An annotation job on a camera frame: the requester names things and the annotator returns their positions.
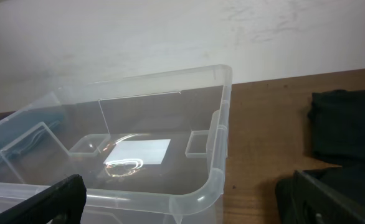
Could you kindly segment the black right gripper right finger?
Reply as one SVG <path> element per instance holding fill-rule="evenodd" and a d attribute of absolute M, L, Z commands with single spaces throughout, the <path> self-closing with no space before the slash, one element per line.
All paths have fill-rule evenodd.
<path fill-rule="evenodd" d="M 365 207 L 301 170 L 293 175 L 293 208 L 298 224 L 365 224 Z"/>

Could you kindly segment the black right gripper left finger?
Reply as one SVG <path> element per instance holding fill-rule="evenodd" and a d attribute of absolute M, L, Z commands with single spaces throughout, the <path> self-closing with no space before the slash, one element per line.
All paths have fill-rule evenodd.
<path fill-rule="evenodd" d="M 0 213 L 0 224 L 80 224 L 86 200 L 83 178 L 74 174 Z"/>

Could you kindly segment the black garment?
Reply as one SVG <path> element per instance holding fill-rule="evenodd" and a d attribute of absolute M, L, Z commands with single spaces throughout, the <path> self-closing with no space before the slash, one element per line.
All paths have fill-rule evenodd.
<path fill-rule="evenodd" d="M 330 167 L 302 171 L 365 207 L 365 169 Z M 279 180 L 275 187 L 278 212 L 282 223 L 297 223 L 293 208 L 293 175 Z"/>
<path fill-rule="evenodd" d="M 365 90 L 313 93 L 308 119 L 313 157 L 365 167 Z"/>

